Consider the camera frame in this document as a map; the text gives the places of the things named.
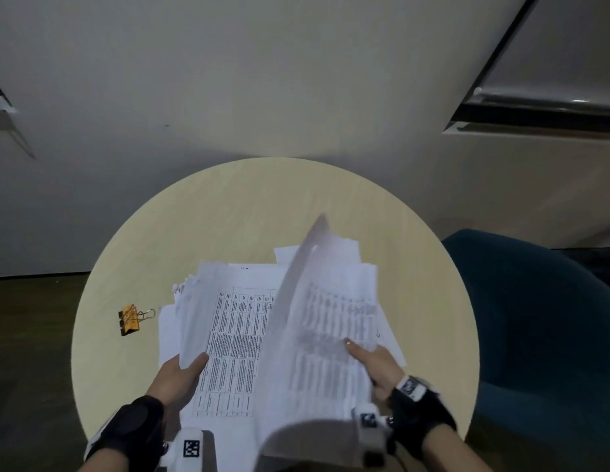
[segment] person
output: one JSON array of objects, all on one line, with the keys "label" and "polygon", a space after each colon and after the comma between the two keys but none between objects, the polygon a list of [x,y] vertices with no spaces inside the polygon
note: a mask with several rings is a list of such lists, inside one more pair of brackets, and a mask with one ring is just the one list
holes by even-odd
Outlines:
[{"label": "person", "polygon": [[[490,472],[460,439],[455,421],[424,381],[405,375],[382,346],[371,352],[349,339],[344,344],[348,353],[366,368],[375,397],[392,409],[392,439],[396,443],[434,472]],[[118,412],[104,426],[104,433],[93,444],[79,472],[153,470],[162,452],[167,420],[177,412],[176,404],[193,393],[207,361],[207,354],[202,353],[186,369],[180,369],[178,356],[165,362],[146,395],[123,406],[129,408],[126,416],[132,418],[126,417],[124,424],[115,424]],[[133,423],[137,433],[122,440],[119,431],[127,432],[128,422]],[[113,429],[112,434],[106,434],[107,428]]]}]

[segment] hand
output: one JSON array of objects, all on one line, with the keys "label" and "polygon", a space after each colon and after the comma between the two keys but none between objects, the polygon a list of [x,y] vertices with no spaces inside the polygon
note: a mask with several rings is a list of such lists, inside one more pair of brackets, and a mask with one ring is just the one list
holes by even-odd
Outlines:
[{"label": "hand", "polygon": [[166,410],[190,392],[193,394],[191,389],[195,390],[200,373],[208,361],[208,354],[201,353],[188,368],[180,369],[179,356],[163,363],[146,393],[162,402]]},{"label": "hand", "polygon": [[405,376],[390,351],[378,345],[373,352],[370,352],[348,338],[344,338],[344,345],[348,354],[366,367],[366,372],[375,383],[375,397],[385,401]]}]

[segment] wrist-mounted device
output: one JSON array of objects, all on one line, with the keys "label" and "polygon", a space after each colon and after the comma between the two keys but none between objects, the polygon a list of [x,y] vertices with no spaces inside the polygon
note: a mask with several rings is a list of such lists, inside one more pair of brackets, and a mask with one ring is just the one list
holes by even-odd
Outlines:
[{"label": "wrist-mounted device", "polygon": [[423,441],[440,424],[456,430],[456,422],[429,385],[413,376],[405,376],[388,398],[392,411],[391,439],[403,445],[418,460],[423,460]]},{"label": "wrist-mounted device", "polygon": [[84,461],[100,449],[128,458],[129,472],[153,471],[163,453],[163,404],[143,396],[122,406],[89,441]]}]

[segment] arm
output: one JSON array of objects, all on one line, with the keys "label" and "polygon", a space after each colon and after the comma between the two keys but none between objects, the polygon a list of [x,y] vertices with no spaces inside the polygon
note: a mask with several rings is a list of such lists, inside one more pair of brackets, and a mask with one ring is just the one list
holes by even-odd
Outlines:
[{"label": "arm", "polygon": [[427,390],[412,400],[399,390],[406,376],[386,348],[377,346],[370,352],[349,339],[344,343],[349,354],[366,367],[375,397],[391,406],[396,424],[393,437],[408,452],[434,472],[490,472],[447,425],[451,422],[455,428],[453,418],[434,392]]},{"label": "arm", "polygon": [[[163,431],[167,426],[167,420],[173,419],[174,414],[177,414],[176,405],[184,399],[189,399],[190,394],[195,391],[200,373],[204,370],[207,361],[208,355],[202,353],[187,369],[180,369],[178,356],[171,358],[161,366],[146,392],[146,397],[149,402],[158,405],[161,416],[157,420],[161,421]],[[151,441],[151,445],[148,445],[145,436],[127,438],[128,436],[119,437],[116,432],[111,432],[109,428],[114,424],[118,414],[119,412],[104,428],[102,438],[93,444],[95,452],[78,472],[128,472],[130,461],[133,458],[160,456],[163,446],[162,438],[160,441]]]}]

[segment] stack of papers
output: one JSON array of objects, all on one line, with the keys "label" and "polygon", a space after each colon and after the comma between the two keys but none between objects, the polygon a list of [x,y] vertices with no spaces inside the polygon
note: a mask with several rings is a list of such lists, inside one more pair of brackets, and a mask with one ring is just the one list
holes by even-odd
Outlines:
[{"label": "stack of papers", "polygon": [[275,255],[276,264],[201,262],[174,285],[175,304],[159,314],[159,362],[210,357],[181,425],[214,434],[220,472],[359,465],[351,410],[371,385],[342,339],[382,344],[405,365],[377,302],[377,267],[324,216],[302,245]]}]

